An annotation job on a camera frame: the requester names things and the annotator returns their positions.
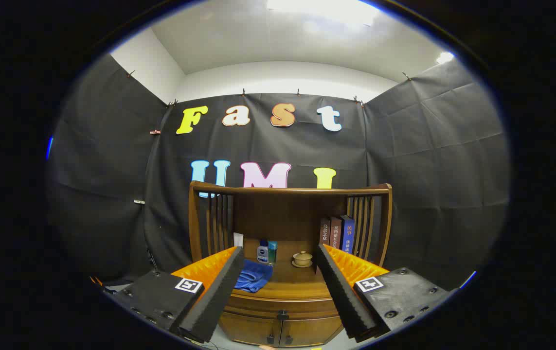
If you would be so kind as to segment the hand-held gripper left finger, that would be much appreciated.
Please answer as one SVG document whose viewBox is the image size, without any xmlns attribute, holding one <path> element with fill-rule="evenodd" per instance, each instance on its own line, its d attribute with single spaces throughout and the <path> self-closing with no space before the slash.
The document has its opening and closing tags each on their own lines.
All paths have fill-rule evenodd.
<svg viewBox="0 0 556 350">
<path fill-rule="evenodd" d="M 207 343 L 243 266 L 243 250 L 235 246 L 172 273 L 153 269 L 118 292 L 104 292 L 147 324 Z"/>
</svg>

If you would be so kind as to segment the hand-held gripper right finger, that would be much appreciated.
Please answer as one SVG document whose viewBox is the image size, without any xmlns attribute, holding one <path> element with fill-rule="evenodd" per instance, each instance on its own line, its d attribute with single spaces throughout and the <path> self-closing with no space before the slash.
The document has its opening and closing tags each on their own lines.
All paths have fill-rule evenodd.
<svg viewBox="0 0 556 350">
<path fill-rule="evenodd" d="M 389 271 L 326 244 L 317 246 L 316 259 L 343 328 L 358 343 L 400 332 L 457 292 L 409 268 Z"/>
</svg>

